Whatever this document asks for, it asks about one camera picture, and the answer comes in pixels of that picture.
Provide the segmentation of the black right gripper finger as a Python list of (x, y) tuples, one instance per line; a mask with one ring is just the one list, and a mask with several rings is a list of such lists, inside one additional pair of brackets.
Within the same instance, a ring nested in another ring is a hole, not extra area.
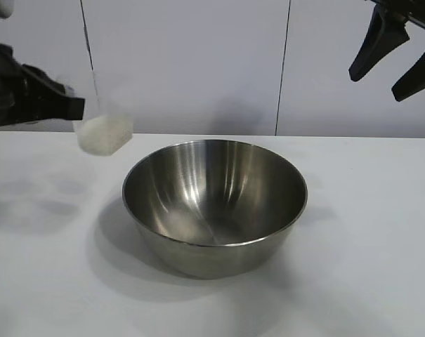
[(425, 53), (393, 85), (392, 93), (397, 102), (401, 102), (425, 89)]
[(385, 6), (374, 7), (364, 41), (348, 70), (352, 81), (360, 81), (382, 58), (410, 40), (406, 22)]

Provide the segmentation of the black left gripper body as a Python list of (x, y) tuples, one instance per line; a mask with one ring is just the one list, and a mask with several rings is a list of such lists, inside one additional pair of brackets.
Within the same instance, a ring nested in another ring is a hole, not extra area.
[(81, 121), (85, 99), (43, 70), (20, 64), (10, 46), (0, 44), (0, 126), (48, 119)]

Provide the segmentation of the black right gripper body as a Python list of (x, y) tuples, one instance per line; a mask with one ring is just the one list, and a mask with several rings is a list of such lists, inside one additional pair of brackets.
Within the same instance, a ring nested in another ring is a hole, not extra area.
[(395, 32), (402, 34), (405, 24), (412, 24), (425, 30), (425, 1), (419, 0), (374, 0), (377, 9), (381, 11), (379, 33)]

